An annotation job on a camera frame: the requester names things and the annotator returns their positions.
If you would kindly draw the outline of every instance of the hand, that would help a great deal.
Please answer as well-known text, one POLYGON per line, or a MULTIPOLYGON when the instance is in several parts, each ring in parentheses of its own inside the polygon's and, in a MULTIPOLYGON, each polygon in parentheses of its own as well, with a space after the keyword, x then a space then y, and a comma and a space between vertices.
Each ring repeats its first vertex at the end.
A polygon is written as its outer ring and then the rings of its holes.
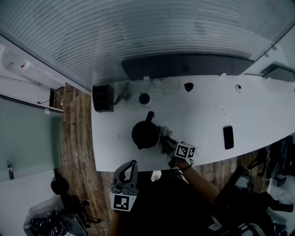
POLYGON ((179 169, 183 169, 183 168, 187 168, 189 165, 189 163, 187 163, 186 160, 179 158, 179 157, 175 157, 175 165, 179 168, 179 169))

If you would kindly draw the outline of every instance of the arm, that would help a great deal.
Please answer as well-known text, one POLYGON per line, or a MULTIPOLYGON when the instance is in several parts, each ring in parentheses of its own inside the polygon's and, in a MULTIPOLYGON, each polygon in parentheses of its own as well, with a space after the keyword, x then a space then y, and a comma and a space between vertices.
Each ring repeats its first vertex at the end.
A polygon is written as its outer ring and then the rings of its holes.
POLYGON ((119 236, 120 233, 120 225, 122 222, 122 215, 118 212, 114 212, 114 215, 112 217, 112 222, 110 229, 107 233, 107 236, 119 236))
MULTIPOLYGON (((179 169, 186 168, 189 164, 181 159, 176 159, 176 166, 179 169)), ((193 168, 188 168, 182 171, 184 177, 188 181, 188 183, 193 187, 193 189, 208 203, 213 205, 214 199, 219 194, 218 189, 211 184, 209 181, 204 179, 197 171, 193 168)))

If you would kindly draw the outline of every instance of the black kettle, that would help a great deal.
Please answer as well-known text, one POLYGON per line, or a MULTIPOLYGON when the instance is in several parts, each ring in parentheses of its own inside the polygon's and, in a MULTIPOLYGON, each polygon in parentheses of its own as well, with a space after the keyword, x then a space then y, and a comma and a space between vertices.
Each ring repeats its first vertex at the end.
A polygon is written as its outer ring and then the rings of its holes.
POLYGON ((138 122, 133 127, 132 140, 137 145, 138 149, 151 148, 158 142, 160 130, 152 123, 154 117, 155 113, 149 112, 146 120, 138 122))

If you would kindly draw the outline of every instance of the frosted glass panel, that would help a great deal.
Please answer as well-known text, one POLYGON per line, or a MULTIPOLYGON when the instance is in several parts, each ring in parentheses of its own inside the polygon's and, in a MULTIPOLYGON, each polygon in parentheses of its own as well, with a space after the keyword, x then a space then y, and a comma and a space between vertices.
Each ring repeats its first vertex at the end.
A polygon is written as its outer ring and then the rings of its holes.
POLYGON ((0 97, 0 181, 34 175, 60 166, 63 113, 45 111, 0 97))
POLYGON ((2 0, 0 33, 78 84, 126 79, 125 59, 256 60, 295 23, 293 0, 2 0))

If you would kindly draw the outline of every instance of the black speaker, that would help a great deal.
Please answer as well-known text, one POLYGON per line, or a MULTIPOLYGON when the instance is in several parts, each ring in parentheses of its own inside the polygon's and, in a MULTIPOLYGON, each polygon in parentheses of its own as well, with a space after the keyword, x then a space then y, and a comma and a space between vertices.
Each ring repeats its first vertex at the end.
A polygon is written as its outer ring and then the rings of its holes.
POLYGON ((109 84, 93 86, 92 100, 97 112, 113 112, 114 88, 109 84))

